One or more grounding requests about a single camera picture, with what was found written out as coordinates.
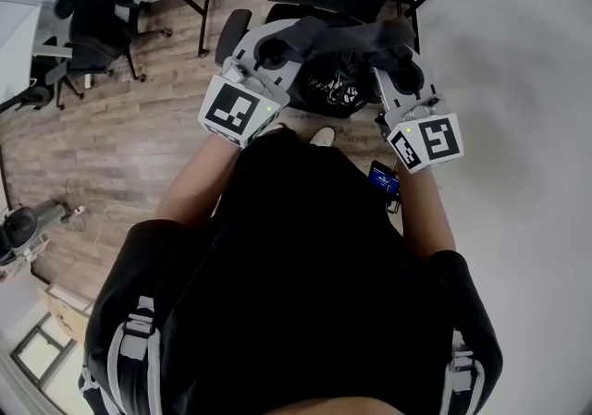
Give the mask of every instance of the backpack strap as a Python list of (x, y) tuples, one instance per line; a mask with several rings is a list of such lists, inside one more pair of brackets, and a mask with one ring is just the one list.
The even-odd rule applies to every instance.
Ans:
[(107, 377), (120, 413), (162, 415), (160, 331), (154, 326), (153, 299), (140, 297), (138, 308), (114, 333), (107, 355)]
[(452, 360), (444, 372), (439, 415), (474, 415), (485, 383), (483, 365), (463, 341), (460, 331), (452, 336)]

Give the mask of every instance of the white sneaker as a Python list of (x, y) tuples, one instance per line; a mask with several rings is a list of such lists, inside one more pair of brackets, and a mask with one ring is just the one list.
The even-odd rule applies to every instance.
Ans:
[(327, 126), (319, 130), (311, 139), (311, 144), (319, 147), (331, 147), (335, 139), (335, 129)]
[(272, 124), (271, 126), (267, 126), (267, 128), (264, 129), (264, 131), (261, 133), (261, 135), (263, 136), (264, 134), (266, 134), (267, 132), (271, 132), (272, 130), (287, 129), (287, 128), (288, 128), (288, 126), (286, 126), (285, 123)]

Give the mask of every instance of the forearm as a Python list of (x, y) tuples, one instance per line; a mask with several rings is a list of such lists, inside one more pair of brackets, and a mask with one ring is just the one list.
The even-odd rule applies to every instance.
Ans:
[(198, 226), (207, 221), (226, 186), (241, 149), (211, 135), (168, 187), (155, 218)]
[(456, 250), (454, 236), (429, 170), (399, 173), (403, 234), (415, 252), (427, 259), (440, 250)]

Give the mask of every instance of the wires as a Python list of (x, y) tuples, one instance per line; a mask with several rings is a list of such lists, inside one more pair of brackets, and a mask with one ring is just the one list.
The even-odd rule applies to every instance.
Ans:
[[(68, 183), (71, 179), (72, 178), (66, 178), (66, 181), (64, 182), (64, 192), (66, 193), (66, 201), (68, 203), (68, 208), (69, 208), (69, 210), (68, 210), (69, 219), (70, 219), (70, 222), (72, 223), (72, 227), (74, 228), (74, 231), (76, 231), (78, 233), (83, 233), (84, 231), (86, 231), (86, 221), (84, 221), (84, 218), (81, 217), (79, 214), (71, 213), (71, 210), (76, 210), (78, 208), (78, 206), (76, 206), (77, 203), (75, 200), (74, 189)], [(76, 226), (76, 221), (79, 221), (80, 223), (82, 223), (82, 226)]]
[(115, 208), (115, 207), (120, 207), (120, 208), (128, 208), (130, 210), (136, 210), (136, 211), (140, 211), (140, 212), (146, 212), (149, 214), (154, 214), (154, 212), (151, 212), (150, 210), (144, 210), (143, 208), (136, 208), (135, 206), (129, 206), (127, 204), (119, 204), (119, 203), (113, 203), (108, 205), (105, 210), (103, 211), (103, 216), (101, 217), (101, 222), (99, 223), (99, 231), (96, 233), (96, 238), (94, 240), (94, 244), (92, 245), (92, 248), (94, 249), (94, 252), (96, 252), (96, 255), (98, 257), (101, 257), (99, 255), (99, 251), (98, 249), (96, 249), (96, 245), (99, 242), (99, 237), (101, 237), (101, 231), (103, 231), (103, 221), (105, 220), (105, 216), (107, 214), (107, 211), (111, 208)]

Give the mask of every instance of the laminate flooring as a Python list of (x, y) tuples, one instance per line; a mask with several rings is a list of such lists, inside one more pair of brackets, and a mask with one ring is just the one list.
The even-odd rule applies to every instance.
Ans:
[[(205, 46), (197, 44), (201, 17), (179, 0), (155, 3), (144, 30), (168, 27), (172, 37), (140, 39), (132, 57), (144, 83), (133, 81), (125, 60), (115, 75), (96, 76), (81, 101), (64, 89), (66, 106), (40, 111), (23, 108), (0, 115), (0, 143), (13, 204), (34, 205), (49, 198), (83, 205), (87, 212), (48, 231), (47, 249), (34, 263), (44, 279), (94, 299), (130, 227), (152, 216), (178, 171), (207, 137), (197, 114), (213, 74), (214, 51), (233, 9), (253, 12), (263, 23), (267, 0), (211, 0)], [(77, 81), (82, 89), (82, 81)], [(349, 119), (286, 109), (280, 120), (309, 140), (323, 126), (337, 131), (335, 146), (367, 173), (375, 159), (391, 165), (393, 151), (380, 137), (368, 105)]]

